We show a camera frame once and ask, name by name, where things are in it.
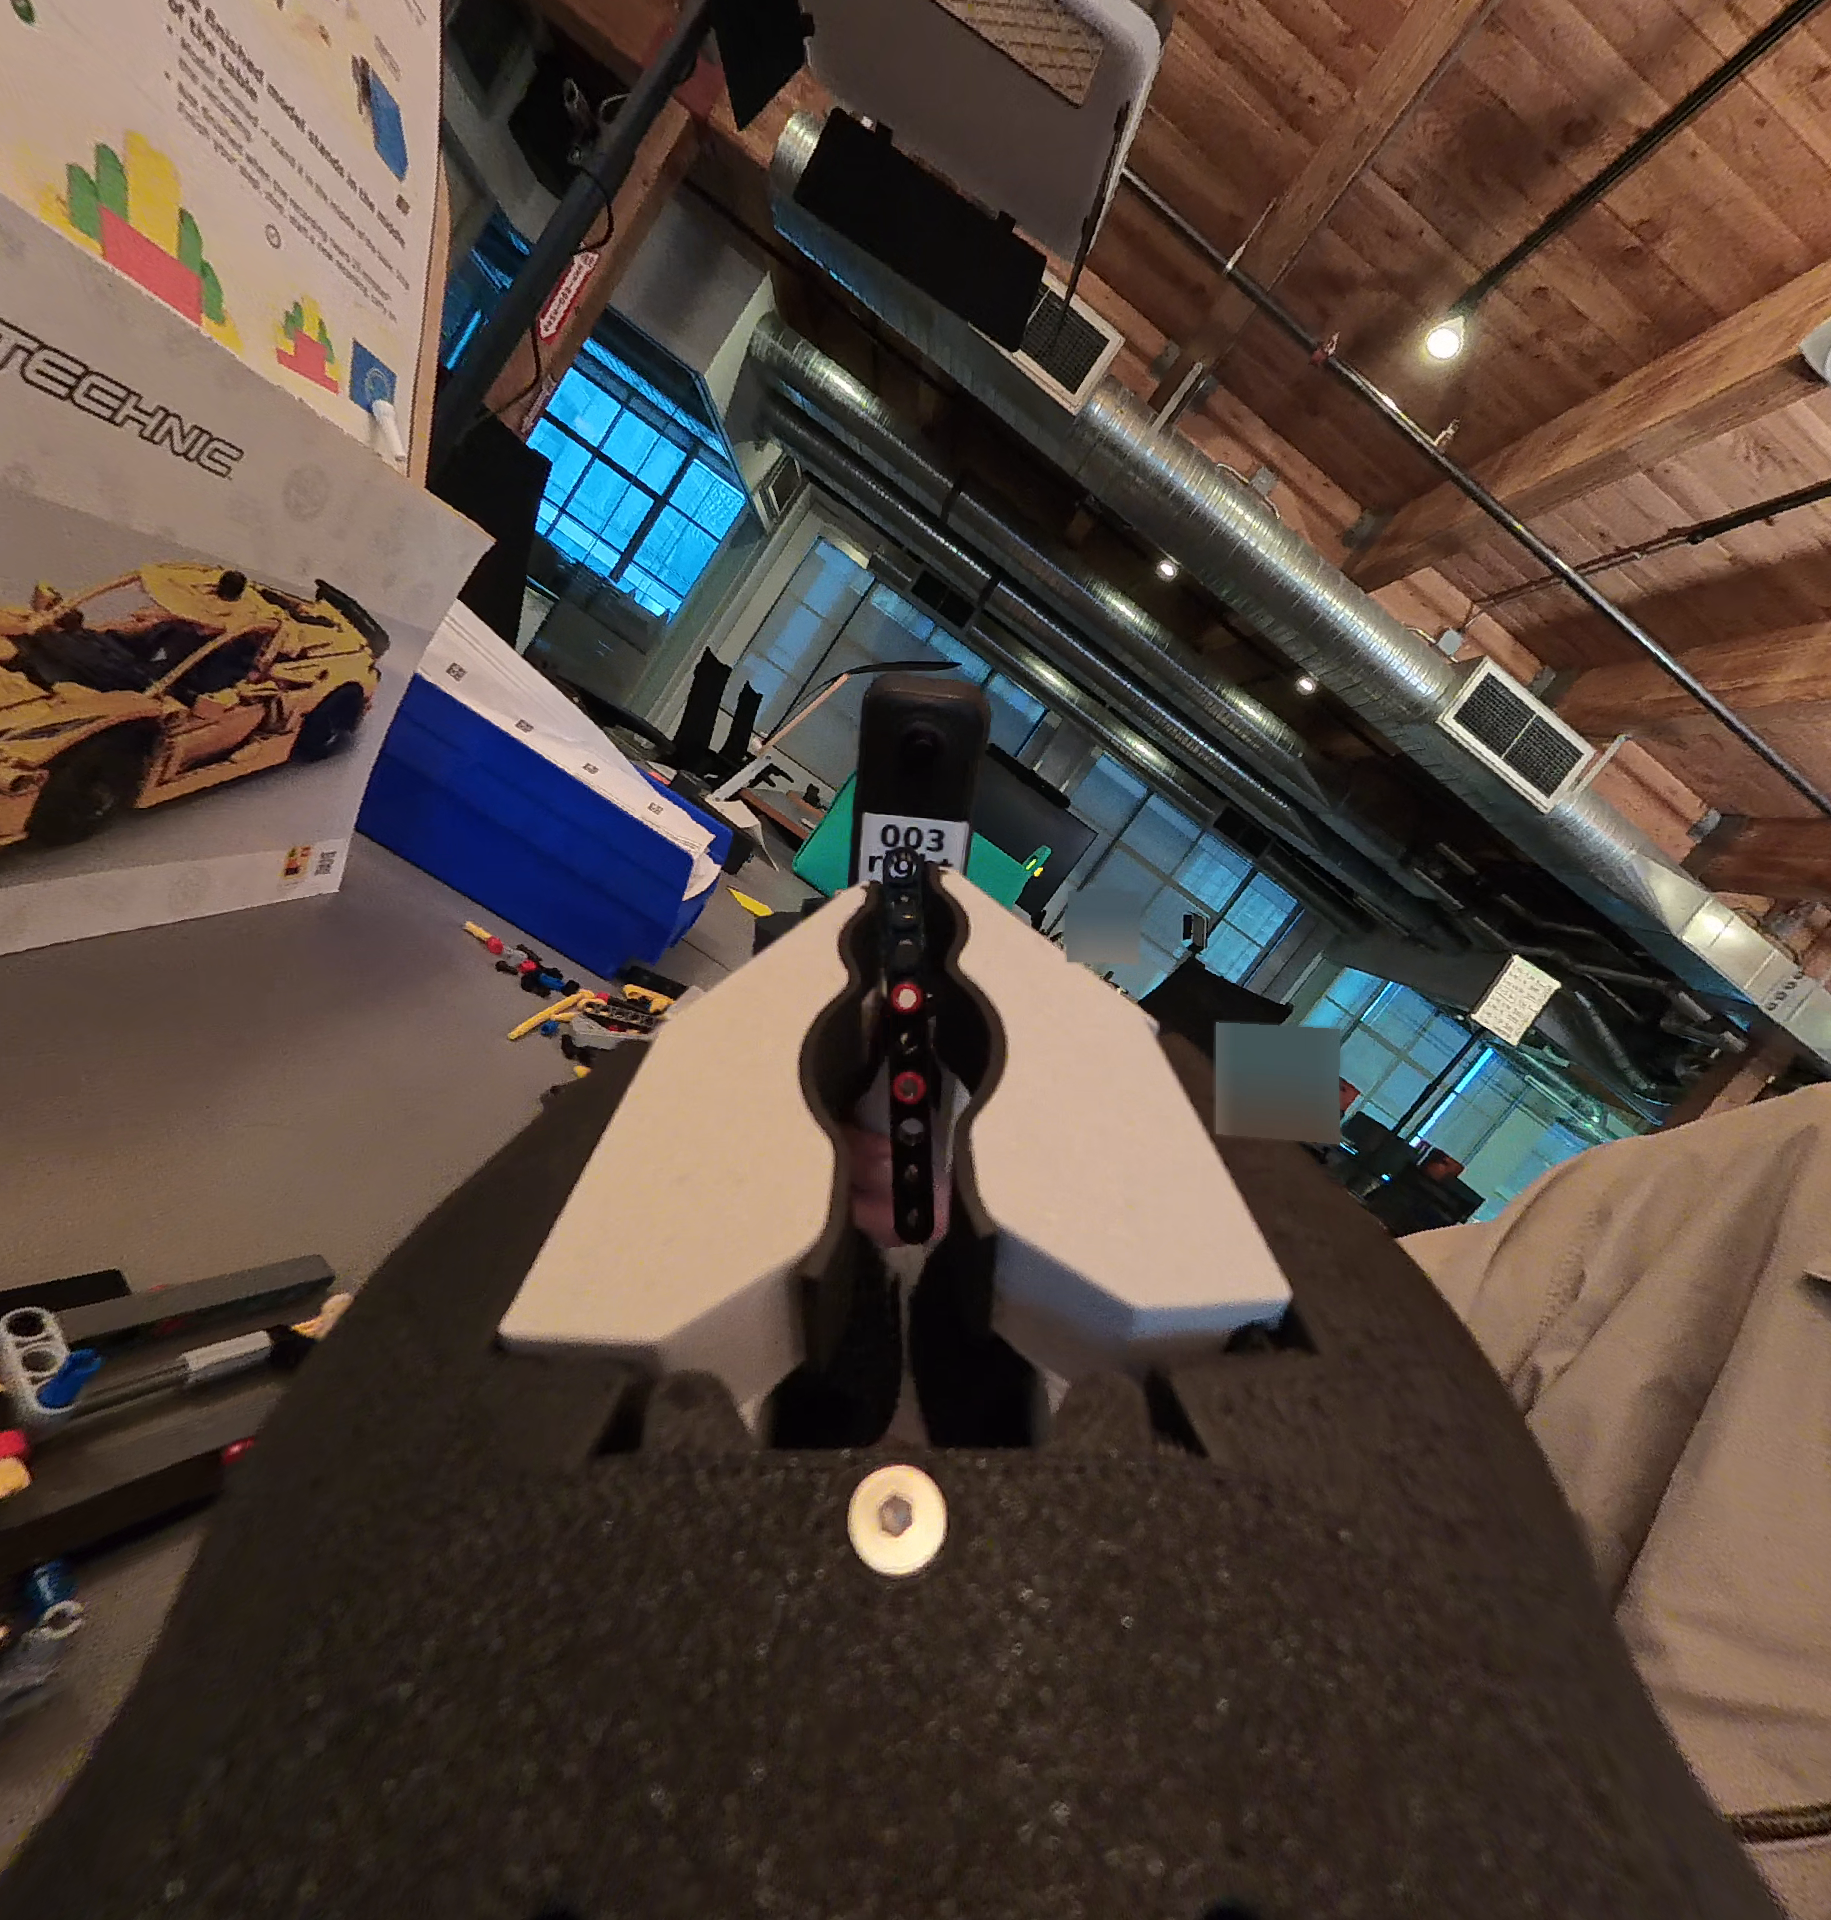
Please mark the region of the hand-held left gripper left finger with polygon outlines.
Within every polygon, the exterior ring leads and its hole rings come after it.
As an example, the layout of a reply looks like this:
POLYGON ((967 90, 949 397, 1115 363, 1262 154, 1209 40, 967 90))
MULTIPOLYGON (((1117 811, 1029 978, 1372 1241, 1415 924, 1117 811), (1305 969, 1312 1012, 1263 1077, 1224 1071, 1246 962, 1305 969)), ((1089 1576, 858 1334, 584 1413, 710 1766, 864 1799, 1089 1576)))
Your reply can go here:
POLYGON ((799 1272, 839 1249, 847 1175, 804 1057, 871 901, 840 890, 678 1004, 496 1323, 505 1351, 706 1371, 743 1409, 807 1360, 799 1272))

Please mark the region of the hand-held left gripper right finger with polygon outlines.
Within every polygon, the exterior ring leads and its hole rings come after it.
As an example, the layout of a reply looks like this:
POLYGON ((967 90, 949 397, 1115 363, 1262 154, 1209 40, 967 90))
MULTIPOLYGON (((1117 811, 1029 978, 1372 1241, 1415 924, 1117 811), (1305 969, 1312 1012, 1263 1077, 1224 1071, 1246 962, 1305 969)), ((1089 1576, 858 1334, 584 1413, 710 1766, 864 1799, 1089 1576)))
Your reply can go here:
POLYGON ((967 880, 932 880, 949 1227, 932 1422, 1047 1425, 1068 1387, 1279 1330, 1291 1282, 1157 1023, 967 880))

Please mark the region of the dark toy beam red pins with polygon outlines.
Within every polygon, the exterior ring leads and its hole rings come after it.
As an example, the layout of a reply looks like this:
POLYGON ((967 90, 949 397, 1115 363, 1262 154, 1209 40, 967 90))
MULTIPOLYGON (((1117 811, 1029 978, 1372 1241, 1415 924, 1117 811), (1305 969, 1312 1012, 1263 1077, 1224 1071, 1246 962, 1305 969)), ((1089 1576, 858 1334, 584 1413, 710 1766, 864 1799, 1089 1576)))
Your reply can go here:
POLYGON ((879 1245, 926 1245, 936 1235, 944 1073, 932 1012, 926 858, 893 848, 879 866, 875 1073, 855 1119, 858 1227, 879 1245))

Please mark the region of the black grey toy brick chassis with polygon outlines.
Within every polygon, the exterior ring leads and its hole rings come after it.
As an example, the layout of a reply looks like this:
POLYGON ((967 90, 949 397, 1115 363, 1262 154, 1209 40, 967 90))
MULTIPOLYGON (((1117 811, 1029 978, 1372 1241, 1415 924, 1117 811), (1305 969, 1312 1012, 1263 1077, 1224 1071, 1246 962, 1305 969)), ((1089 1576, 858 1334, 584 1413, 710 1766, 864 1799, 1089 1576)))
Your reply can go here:
POLYGON ((83 1630, 79 1566, 206 1507, 350 1298, 323 1254, 0 1288, 0 1729, 83 1630))

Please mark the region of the black monitor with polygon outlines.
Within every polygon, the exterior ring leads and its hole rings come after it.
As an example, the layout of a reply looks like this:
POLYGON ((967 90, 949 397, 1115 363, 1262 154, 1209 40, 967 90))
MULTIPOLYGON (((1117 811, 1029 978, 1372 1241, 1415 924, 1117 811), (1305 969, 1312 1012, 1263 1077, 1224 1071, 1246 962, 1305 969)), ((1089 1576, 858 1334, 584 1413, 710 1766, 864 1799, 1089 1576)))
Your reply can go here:
POLYGON ((1068 793, 992 745, 976 782, 967 876, 1046 925, 1070 872, 1095 848, 1068 793))

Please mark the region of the pile of toy brick pieces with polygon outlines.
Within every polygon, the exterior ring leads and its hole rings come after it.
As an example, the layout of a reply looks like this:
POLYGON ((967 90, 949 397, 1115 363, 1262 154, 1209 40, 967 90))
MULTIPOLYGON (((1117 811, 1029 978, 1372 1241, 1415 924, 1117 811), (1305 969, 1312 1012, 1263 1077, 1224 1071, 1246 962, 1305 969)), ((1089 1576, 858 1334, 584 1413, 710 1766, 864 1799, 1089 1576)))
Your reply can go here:
POLYGON ((461 933, 525 995, 505 1045, 551 1045, 572 1077, 592 1073, 607 1049, 655 1040, 674 1004, 689 992, 684 983, 640 969, 584 980, 540 947, 501 935, 478 921, 461 921, 461 933))

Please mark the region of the white paper parts bags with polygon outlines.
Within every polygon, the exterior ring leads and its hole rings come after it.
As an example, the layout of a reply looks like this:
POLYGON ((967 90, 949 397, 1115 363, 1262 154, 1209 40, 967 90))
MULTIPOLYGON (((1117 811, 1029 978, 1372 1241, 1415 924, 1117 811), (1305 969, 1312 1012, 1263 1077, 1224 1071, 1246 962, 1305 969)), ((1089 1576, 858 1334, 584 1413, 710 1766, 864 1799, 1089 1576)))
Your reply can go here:
POLYGON ((692 864, 684 897, 701 897, 719 883, 712 823, 689 808, 670 782, 643 773, 579 703, 548 684, 461 601, 429 638, 416 677, 515 739, 529 755, 551 761, 670 848, 684 849, 692 864))

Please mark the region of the blue storage bin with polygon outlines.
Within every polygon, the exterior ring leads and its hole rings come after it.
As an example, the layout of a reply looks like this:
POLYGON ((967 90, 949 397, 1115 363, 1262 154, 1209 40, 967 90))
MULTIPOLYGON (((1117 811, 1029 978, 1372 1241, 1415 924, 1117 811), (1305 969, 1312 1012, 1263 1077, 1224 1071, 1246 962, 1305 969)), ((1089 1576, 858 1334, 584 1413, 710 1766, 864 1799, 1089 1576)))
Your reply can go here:
POLYGON ((383 739, 357 831, 592 973, 655 963, 701 921, 705 870, 648 822, 416 674, 383 739))

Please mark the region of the large paned window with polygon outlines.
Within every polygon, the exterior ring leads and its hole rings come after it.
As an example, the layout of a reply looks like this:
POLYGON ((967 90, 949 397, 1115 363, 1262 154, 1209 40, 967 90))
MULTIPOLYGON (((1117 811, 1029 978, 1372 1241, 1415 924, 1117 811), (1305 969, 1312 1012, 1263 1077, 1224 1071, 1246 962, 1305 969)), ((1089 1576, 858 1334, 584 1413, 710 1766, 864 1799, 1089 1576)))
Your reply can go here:
POLYGON ((607 310, 525 437, 551 457, 529 586, 670 624, 744 517, 701 371, 607 310))

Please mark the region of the hanging white sheet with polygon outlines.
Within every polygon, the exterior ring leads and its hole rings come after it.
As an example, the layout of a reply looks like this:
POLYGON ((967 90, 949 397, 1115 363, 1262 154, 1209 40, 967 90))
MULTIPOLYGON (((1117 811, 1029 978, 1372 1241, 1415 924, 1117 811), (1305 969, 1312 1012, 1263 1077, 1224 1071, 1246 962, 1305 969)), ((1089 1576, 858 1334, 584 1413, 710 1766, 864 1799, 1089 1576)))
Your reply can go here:
POLYGON ((1498 978, 1479 992, 1469 1023, 1501 1045, 1523 1045, 1564 980, 1527 955, 1509 955, 1498 978))

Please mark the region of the black tripod pole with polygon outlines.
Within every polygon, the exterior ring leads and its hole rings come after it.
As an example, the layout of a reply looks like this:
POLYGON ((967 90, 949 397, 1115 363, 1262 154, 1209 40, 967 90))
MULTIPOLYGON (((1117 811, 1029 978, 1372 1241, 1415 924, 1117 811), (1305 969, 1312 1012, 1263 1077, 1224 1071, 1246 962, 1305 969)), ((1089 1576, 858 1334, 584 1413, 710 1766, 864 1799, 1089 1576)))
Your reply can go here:
POLYGON ((584 243, 599 231, 599 215, 607 215, 606 231, 612 238, 620 234, 620 196, 648 146, 654 148, 654 179, 665 175, 670 155, 689 155, 693 146, 693 119, 678 101, 678 90, 693 80, 706 39, 710 4, 684 4, 674 27, 655 46, 620 108, 614 108, 614 119, 601 125, 592 146, 576 148, 567 195, 546 223, 514 285, 436 391, 429 470, 451 454, 482 418, 501 414, 510 405, 525 408, 548 381, 540 320, 584 243))

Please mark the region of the white ceiling unit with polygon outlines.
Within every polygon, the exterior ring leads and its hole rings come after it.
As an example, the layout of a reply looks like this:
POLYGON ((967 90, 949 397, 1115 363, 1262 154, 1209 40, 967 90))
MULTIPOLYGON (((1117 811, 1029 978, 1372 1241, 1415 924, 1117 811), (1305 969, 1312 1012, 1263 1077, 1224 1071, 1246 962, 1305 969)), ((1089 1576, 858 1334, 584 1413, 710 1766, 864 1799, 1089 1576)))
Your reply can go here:
POLYGON ((828 95, 1054 259, 1093 243, 1172 4, 808 4, 828 95))

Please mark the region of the yellow car instruction booklet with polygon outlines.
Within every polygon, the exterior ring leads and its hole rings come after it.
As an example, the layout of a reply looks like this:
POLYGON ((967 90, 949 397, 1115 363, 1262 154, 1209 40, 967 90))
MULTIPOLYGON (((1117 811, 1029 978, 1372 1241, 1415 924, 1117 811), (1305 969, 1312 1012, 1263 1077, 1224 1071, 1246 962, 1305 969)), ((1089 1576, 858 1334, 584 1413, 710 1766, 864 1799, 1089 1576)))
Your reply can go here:
POLYGON ((0 955, 335 895, 488 543, 0 195, 0 955))

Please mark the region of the Lego brick instruction poster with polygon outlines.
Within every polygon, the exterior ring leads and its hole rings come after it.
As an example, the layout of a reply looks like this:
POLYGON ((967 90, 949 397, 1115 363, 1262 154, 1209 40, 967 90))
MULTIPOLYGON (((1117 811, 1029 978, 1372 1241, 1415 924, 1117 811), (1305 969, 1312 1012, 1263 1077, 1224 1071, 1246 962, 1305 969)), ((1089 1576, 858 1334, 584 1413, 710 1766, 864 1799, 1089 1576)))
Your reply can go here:
POLYGON ((408 469, 440 4, 0 4, 0 195, 408 469))

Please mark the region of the silver air duct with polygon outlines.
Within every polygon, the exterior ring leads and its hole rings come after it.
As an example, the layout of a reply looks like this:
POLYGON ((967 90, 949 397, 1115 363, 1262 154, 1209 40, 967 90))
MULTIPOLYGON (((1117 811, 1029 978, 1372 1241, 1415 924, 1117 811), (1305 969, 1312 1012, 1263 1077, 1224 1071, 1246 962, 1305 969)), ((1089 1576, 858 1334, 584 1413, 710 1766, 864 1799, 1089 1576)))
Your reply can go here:
POLYGON ((795 111, 769 171, 774 223, 808 262, 1688 988, 1751 1008, 1831 1067, 1831 992, 1783 947, 1578 769, 1564 787, 1530 788, 1488 735, 1458 733, 1462 707, 1480 700, 1479 684, 1501 684, 1503 715, 1557 735, 1548 707, 1495 663, 1458 667, 1447 660, 1262 507, 1246 479, 1160 425, 1117 379, 1106 375, 1077 414, 1061 408, 1009 354, 808 213, 799 183, 822 133, 822 113, 795 111))

